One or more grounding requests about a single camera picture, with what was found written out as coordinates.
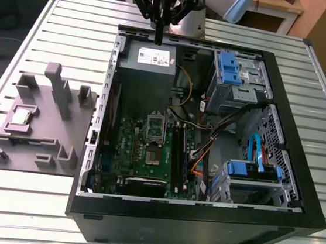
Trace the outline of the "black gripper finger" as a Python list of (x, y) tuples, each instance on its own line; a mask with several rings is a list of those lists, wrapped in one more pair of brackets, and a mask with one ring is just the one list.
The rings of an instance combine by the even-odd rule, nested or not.
[(157, 44), (162, 44), (163, 33), (166, 26), (177, 25), (183, 18), (188, 15), (196, 6), (198, 5), (198, 0), (187, 0), (179, 3), (176, 7), (172, 6), (171, 0), (166, 0), (163, 3), (163, 7), (160, 14), (159, 23), (159, 34)]
[(160, 0), (134, 0), (141, 14), (145, 19), (148, 19), (155, 28), (154, 44), (157, 44), (160, 23)]

